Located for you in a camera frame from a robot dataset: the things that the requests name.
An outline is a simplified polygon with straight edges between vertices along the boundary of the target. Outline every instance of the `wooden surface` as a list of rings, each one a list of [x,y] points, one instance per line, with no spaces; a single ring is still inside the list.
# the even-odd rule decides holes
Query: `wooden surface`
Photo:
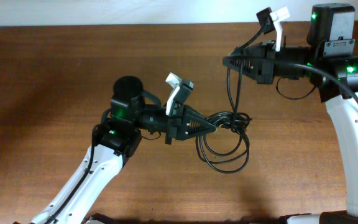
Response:
[[[222,57],[258,29],[0,27],[0,223],[26,223],[56,196],[80,164],[91,128],[109,107],[112,85],[121,76],[141,78],[146,90],[166,100],[171,89],[165,77],[174,72],[194,82],[187,103],[200,113],[229,110]],[[306,45],[307,23],[284,24],[284,31],[288,45]],[[358,22],[354,37],[358,54]],[[311,85],[283,81],[281,88],[300,96]],[[142,141],[89,214],[222,221],[346,208],[336,134],[317,91],[290,101],[274,86],[244,78],[239,110],[254,119],[247,131],[250,161],[242,172],[213,171],[198,159],[194,140],[171,146],[164,137]],[[223,130],[209,138],[221,152],[237,142],[237,135]]]

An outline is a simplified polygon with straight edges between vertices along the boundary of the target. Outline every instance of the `green led indicator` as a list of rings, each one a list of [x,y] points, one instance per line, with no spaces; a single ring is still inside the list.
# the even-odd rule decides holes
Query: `green led indicator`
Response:
[[[354,67],[347,67],[346,70],[347,70],[347,72],[349,72],[349,73],[353,73],[354,70],[355,70],[355,68],[354,68]]]

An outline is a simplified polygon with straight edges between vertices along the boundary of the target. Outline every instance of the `white background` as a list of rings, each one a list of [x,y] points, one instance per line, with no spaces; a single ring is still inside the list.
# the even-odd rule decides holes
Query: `white background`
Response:
[[[356,0],[0,0],[0,26],[254,22],[256,13],[288,6],[289,21],[309,21],[311,7]]]

